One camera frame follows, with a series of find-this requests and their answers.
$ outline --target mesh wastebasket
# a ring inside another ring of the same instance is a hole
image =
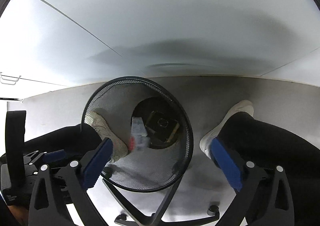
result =
[[[91,112],[102,116],[112,133],[129,149],[126,156],[105,165],[101,173],[105,185],[139,225],[166,224],[161,217],[193,152],[191,125],[180,103],[151,80],[122,77],[105,83],[94,92],[84,109],[82,123],[90,124]],[[133,117],[142,119],[148,134],[149,143],[142,150],[131,146]],[[159,209],[152,216],[145,216],[114,186],[135,192],[170,188]],[[209,219],[196,220],[193,225],[211,222]],[[115,222],[137,225],[119,218]]]

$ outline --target white wall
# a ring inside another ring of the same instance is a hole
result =
[[[0,100],[0,156],[5,153],[4,129],[7,114],[7,102]]]
[[[28,141],[56,129],[81,123],[88,99],[100,86],[100,83],[96,83],[29,97],[22,104],[10,102],[8,110],[27,111],[24,139]]]
[[[68,86],[200,74],[320,86],[320,58],[302,59],[320,47],[313,0],[11,0],[0,35],[0,71]]]

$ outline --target white sneaker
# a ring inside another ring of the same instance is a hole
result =
[[[210,144],[211,141],[218,136],[220,130],[222,129],[223,125],[226,121],[235,113],[238,112],[246,112],[253,117],[253,106],[252,102],[248,100],[243,100],[236,105],[232,106],[230,110],[227,112],[226,116],[224,116],[222,122],[215,127],[214,129],[210,130],[206,135],[204,135],[200,141],[200,149],[203,153],[206,154],[207,157],[211,158],[210,156]]]
[[[113,152],[110,159],[111,162],[116,162],[120,158],[125,157],[128,154],[127,145],[124,144],[124,142],[111,131],[102,116],[100,116],[96,112],[91,111],[89,112],[89,116],[87,118],[87,123],[95,129],[102,140],[104,140],[105,138],[109,138],[112,140]]]

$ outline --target white floor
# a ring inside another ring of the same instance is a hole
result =
[[[223,213],[234,197],[223,173],[199,149],[201,137],[217,125],[235,103],[248,99],[254,117],[285,128],[320,148],[320,89],[287,81],[244,77],[164,77],[154,78],[183,105],[194,133],[194,153],[190,166],[163,219],[188,220],[206,216],[211,202],[220,203]],[[26,140],[52,130],[80,123],[84,106],[101,84],[63,89],[10,102],[9,110],[27,110]],[[157,193],[124,195],[145,214],[155,212],[165,190]],[[122,211],[101,180],[88,191],[93,203],[109,225]]]

